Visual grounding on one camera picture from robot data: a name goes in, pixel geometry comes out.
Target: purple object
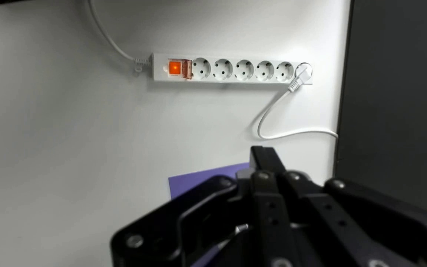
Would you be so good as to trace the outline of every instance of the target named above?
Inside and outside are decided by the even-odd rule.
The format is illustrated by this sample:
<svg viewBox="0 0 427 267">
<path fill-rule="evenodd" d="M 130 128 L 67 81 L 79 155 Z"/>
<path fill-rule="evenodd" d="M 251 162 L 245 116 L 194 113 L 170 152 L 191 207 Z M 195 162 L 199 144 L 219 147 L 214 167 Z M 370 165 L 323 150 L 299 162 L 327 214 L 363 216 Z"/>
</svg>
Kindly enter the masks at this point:
<svg viewBox="0 0 427 267">
<path fill-rule="evenodd" d="M 168 189 L 170 189 L 170 199 L 174 199 L 185 192 L 191 190 L 196 185 L 201 185 L 210 177 L 214 176 L 226 176 L 234 179 L 234 176 L 241 171 L 248 168 L 248 164 L 239 164 L 239 165 L 229 165 L 217 170 L 207 170 L 201 173 L 192 173 L 192 174 L 185 174 L 185 176 L 177 176 L 177 177 L 170 177 L 168 179 Z"/>
</svg>

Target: white power strip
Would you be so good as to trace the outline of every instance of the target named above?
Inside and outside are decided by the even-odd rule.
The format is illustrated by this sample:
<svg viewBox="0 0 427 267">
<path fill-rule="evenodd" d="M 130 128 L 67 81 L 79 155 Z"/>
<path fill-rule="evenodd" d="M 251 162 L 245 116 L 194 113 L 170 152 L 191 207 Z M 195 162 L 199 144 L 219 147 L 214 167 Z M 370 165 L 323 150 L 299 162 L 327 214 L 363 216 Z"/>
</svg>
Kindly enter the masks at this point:
<svg viewBox="0 0 427 267">
<path fill-rule="evenodd" d="M 155 82 L 290 84 L 294 63 L 257 58 L 152 55 Z"/>
</svg>

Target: power cord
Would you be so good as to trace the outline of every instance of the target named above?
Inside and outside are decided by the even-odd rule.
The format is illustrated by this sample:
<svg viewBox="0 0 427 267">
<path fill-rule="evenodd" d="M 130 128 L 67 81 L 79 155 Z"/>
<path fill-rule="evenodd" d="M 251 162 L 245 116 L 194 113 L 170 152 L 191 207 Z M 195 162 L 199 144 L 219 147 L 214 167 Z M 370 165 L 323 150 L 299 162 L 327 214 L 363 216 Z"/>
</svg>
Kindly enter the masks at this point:
<svg viewBox="0 0 427 267">
<path fill-rule="evenodd" d="M 312 78 L 312 67 L 306 63 L 302 63 L 296 67 L 294 72 L 294 78 L 291 79 L 291 82 L 288 84 L 287 90 L 280 94 L 274 101 L 271 101 L 263 110 L 262 115 L 259 116 L 259 122 L 257 122 L 257 128 L 256 128 L 256 134 L 260 140 L 278 140 L 278 139 L 285 139 L 285 137 L 291 137 L 291 136 L 300 136 L 300 134 L 327 134 L 331 136 L 333 139 L 337 139 L 337 136 L 333 131 L 328 130 L 320 130 L 320 128 L 306 128 L 306 130 L 297 130 L 297 131 L 290 131 L 290 133 L 282 133 L 282 134 L 277 134 L 277 136 L 265 136 L 262 134 L 262 124 L 263 121 L 268 118 L 268 115 L 271 113 L 271 110 L 281 101 L 284 101 L 284 98 L 288 94 L 294 94 L 297 93 L 306 82 L 309 82 Z"/>
<path fill-rule="evenodd" d="M 130 61 L 134 66 L 134 73 L 142 73 L 143 69 L 146 69 L 149 64 L 148 63 L 140 63 L 137 60 L 134 60 L 133 57 L 130 57 L 128 54 L 125 54 L 113 41 L 112 38 L 103 30 L 103 27 L 100 26 L 94 8 L 93 8 L 93 0 L 87 0 L 88 5 L 88 12 L 91 20 L 94 21 L 94 26 L 97 29 L 97 32 L 105 38 L 105 41 L 109 44 L 109 47 L 112 48 L 113 53 L 116 53 L 119 57 L 122 57 L 124 60 Z"/>
</svg>

